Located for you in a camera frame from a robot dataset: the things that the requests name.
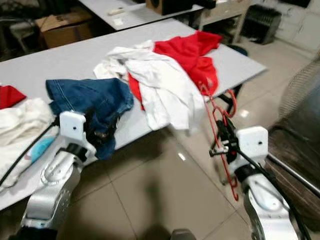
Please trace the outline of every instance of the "denim jeans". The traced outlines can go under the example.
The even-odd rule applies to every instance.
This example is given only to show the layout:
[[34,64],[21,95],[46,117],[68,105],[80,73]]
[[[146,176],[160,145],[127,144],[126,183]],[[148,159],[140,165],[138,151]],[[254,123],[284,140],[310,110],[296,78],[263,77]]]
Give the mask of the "denim jeans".
[[[50,107],[55,115],[64,111],[87,113],[94,109],[89,128],[101,133],[108,131],[115,117],[121,116],[134,105],[133,95],[127,84],[117,78],[71,80],[58,79],[45,82],[50,99]],[[101,160],[111,157],[116,140],[95,146],[96,157]]]

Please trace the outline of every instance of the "cardboard box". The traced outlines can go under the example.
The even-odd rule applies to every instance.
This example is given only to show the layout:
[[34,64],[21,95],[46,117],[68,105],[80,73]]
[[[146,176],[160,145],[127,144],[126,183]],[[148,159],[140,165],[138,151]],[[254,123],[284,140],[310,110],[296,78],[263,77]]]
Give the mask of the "cardboard box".
[[90,39],[92,16],[80,7],[71,13],[50,15],[36,20],[40,32],[48,48],[55,48],[81,40]]

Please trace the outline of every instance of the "pile of clothes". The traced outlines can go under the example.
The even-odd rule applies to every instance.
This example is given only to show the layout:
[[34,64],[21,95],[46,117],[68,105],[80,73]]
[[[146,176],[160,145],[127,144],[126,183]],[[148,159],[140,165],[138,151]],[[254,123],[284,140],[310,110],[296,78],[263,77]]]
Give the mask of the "pile of clothes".
[[[193,131],[205,112],[203,95],[218,88],[213,60],[205,57],[222,37],[197,31],[168,41],[146,41],[132,48],[116,47],[93,70],[98,79],[127,81],[141,102],[152,130],[169,124]],[[201,85],[207,91],[201,92]]]
[[[197,31],[168,41],[116,47],[94,68],[96,80],[47,80],[50,104],[36,98],[12,107],[26,96],[12,86],[0,86],[0,179],[55,115],[64,111],[92,113],[87,119],[89,129],[94,136],[106,136],[94,145],[101,160],[113,154],[117,121],[133,107],[133,96],[152,130],[171,124],[177,130],[195,131],[205,112],[203,95],[213,95],[219,84],[212,58],[204,55],[217,49],[221,39]],[[57,134],[58,127],[48,131],[20,160],[0,191],[13,186]]]
[[[0,178],[54,119],[48,104],[40,98],[10,108],[25,98],[12,86],[0,86]],[[0,192],[17,182],[19,175],[45,152],[57,134],[58,128],[52,128],[23,156],[0,186]]]

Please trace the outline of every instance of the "white table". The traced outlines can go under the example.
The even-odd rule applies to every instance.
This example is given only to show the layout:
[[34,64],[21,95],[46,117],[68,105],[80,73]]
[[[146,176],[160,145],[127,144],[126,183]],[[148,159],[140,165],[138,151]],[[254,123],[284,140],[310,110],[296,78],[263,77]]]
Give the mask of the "white table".
[[199,20],[199,30],[203,30],[205,25],[209,25],[221,20],[239,16],[232,43],[238,42],[243,28],[247,11],[252,4],[252,0],[217,0],[216,7],[205,9],[201,12]]
[[[192,28],[174,19],[155,22],[1,62],[0,81],[3,85],[16,87],[28,98],[42,98],[49,103],[45,89],[47,79],[94,79],[94,67],[114,47],[130,47],[146,40],[162,41],[177,35],[188,36],[194,32]],[[213,58],[219,79],[215,96],[250,80],[266,69],[222,44],[208,56]],[[134,101],[133,109],[126,112],[118,124],[115,133],[116,149],[152,131],[140,103],[136,99]],[[57,139],[50,149],[20,176],[16,185],[0,193],[0,210],[32,194],[39,183],[42,168],[62,144],[61,139]]]
[[[193,8],[168,15],[160,15],[147,8],[145,3],[136,3],[133,0],[79,0],[84,6],[105,21],[116,31],[129,29],[159,20],[169,19],[185,13],[202,9],[201,6],[193,5]],[[124,12],[113,16],[108,13],[114,9],[123,8]]]

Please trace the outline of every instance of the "gray table top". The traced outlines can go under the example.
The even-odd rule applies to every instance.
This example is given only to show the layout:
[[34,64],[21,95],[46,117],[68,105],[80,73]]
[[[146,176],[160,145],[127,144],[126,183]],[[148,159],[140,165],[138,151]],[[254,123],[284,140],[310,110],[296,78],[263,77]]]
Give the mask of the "gray table top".
[[[136,3],[132,0],[79,0],[94,14],[104,20],[116,31],[124,30],[140,25],[149,24],[159,20],[172,18],[177,15],[194,12],[202,9],[201,6],[193,5],[193,8],[168,15],[160,15],[146,7],[145,3]],[[108,13],[114,9],[123,8],[124,12],[113,16]]]
[[[188,36],[195,30],[174,19],[167,19],[152,24],[104,35],[69,45],[52,48],[38,53],[18,57],[0,63],[0,82],[12,85],[26,94],[28,98],[42,98],[50,102],[45,89],[47,79],[95,79],[94,67],[105,54],[114,47],[130,47],[146,40],[163,41],[177,35]],[[216,96],[233,88],[266,68],[221,44],[218,49],[208,54],[213,58],[219,79]],[[116,148],[151,132],[145,113],[135,99],[134,107],[120,119],[115,133]],[[40,172],[49,161],[55,149],[53,144],[35,164],[29,167],[17,184],[0,193],[0,210],[30,195],[37,187]]]

